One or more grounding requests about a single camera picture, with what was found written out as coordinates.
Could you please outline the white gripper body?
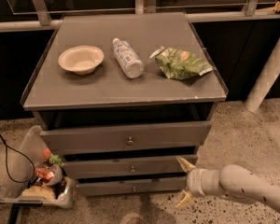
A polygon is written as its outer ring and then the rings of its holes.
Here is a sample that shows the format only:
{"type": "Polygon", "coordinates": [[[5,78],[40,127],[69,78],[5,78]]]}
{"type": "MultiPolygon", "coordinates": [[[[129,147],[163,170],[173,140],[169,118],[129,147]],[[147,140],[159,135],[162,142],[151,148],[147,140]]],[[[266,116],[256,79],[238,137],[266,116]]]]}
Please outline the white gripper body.
{"type": "Polygon", "coordinates": [[[220,197],[223,188],[219,182],[219,170],[193,169],[187,176],[186,191],[194,197],[220,197]]]}

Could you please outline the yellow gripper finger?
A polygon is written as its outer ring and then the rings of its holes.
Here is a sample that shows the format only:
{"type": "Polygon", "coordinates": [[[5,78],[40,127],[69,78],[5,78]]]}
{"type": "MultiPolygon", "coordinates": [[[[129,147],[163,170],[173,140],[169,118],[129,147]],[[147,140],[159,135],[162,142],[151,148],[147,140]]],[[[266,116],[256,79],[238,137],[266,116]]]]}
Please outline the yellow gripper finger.
{"type": "Polygon", "coordinates": [[[178,194],[178,203],[175,205],[176,208],[184,208],[191,202],[195,201],[196,197],[187,189],[182,189],[178,194]]]}
{"type": "Polygon", "coordinates": [[[187,161],[186,159],[182,158],[182,157],[179,157],[177,156],[176,157],[177,161],[179,162],[182,170],[185,172],[185,173],[189,173],[191,172],[193,169],[195,169],[195,165],[190,163],[189,161],[187,161]]]}

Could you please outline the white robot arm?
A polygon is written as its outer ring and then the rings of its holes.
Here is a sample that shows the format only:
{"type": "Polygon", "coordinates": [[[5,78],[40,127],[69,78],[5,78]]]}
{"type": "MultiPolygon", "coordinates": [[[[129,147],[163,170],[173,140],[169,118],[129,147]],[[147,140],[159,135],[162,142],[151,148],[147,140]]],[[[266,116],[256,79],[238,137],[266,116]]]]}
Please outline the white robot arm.
{"type": "Polygon", "coordinates": [[[182,157],[176,159],[187,174],[176,208],[183,208],[196,198],[216,196],[238,203],[260,202],[280,214],[280,186],[263,181],[246,168],[229,164],[220,170],[208,170],[197,168],[182,157]]]}

